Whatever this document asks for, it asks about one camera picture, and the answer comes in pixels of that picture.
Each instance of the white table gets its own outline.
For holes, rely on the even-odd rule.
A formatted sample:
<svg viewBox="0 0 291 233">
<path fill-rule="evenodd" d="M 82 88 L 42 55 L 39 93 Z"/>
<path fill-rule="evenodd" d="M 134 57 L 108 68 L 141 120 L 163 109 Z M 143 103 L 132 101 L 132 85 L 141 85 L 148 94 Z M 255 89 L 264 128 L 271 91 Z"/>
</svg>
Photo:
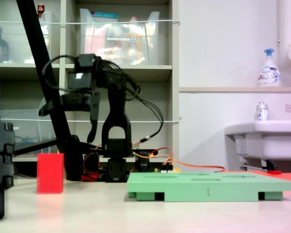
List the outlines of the white table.
<svg viewBox="0 0 291 233">
<path fill-rule="evenodd" d="M 125 183 L 65 182 L 60 195 L 36 195 L 35 180 L 6 192 L 0 233 L 291 233 L 284 201 L 136 202 Z"/>
</svg>

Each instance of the white sink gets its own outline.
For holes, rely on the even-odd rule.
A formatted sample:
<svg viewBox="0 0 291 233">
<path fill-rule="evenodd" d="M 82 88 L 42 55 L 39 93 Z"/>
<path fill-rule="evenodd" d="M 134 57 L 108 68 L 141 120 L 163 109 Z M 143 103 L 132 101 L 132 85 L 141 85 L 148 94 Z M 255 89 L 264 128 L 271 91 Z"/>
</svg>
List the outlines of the white sink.
<svg viewBox="0 0 291 233">
<path fill-rule="evenodd" d="M 237 124 L 225 128 L 235 138 L 242 157 L 263 160 L 291 160 L 291 121 L 269 120 Z"/>
</svg>

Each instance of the blue bottle cap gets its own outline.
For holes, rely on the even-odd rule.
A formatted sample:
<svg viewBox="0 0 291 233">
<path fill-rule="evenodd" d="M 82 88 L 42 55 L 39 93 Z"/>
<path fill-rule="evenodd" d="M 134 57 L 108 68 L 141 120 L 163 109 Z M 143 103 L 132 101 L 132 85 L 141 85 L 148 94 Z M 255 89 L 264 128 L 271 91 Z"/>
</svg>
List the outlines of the blue bottle cap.
<svg viewBox="0 0 291 233">
<path fill-rule="evenodd" d="M 273 52 L 275 52 L 275 50 L 273 50 L 273 49 L 264 50 L 264 53 L 266 53 L 266 56 L 271 56 Z"/>
</svg>

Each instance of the green tray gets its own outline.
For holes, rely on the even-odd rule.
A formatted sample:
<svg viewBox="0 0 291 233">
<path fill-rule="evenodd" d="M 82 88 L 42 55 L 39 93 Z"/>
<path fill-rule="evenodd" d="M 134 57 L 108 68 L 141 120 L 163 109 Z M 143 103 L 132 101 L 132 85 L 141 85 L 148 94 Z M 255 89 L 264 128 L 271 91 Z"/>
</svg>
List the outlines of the green tray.
<svg viewBox="0 0 291 233">
<path fill-rule="evenodd" d="M 254 173 L 138 173 L 127 181 L 129 198 L 164 201 L 282 200 L 291 181 Z"/>
</svg>

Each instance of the clear plastic bin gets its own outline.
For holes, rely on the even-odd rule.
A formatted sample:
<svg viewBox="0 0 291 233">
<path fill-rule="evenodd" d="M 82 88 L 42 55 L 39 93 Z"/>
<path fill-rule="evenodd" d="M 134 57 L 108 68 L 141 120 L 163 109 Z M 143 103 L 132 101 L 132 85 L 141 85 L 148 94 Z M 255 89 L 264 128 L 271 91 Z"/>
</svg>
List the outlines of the clear plastic bin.
<svg viewBox="0 0 291 233">
<path fill-rule="evenodd" d="M 55 57 L 59 55 L 60 25 L 48 24 L 50 22 L 58 22 L 58 19 L 54 13 L 44 12 L 40 19 L 41 29 L 48 54 L 50 57 Z M 34 64 L 24 25 L 22 23 L 0 22 L 0 28 L 0 62 Z"/>
<path fill-rule="evenodd" d="M 95 53 L 122 65 L 158 65 L 158 22 L 93 24 L 87 9 L 80 9 L 81 53 Z M 152 12 L 148 21 L 159 20 Z"/>
<path fill-rule="evenodd" d="M 11 122 L 13 124 L 16 144 L 15 149 L 30 145 L 31 143 L 55 138 L 55 132 L 52 122 L 50 121 L 50 116 L 41 117 L 38 114 L 40 107 L 45 103 L 46 102 L 43 99 L 38 109 L 0 110 L 1 121 Z M 38 153 L 54 152 L 57 152 L 56 146 L 29 152 L 27 155 L 36 156 Z"/>
</svg>

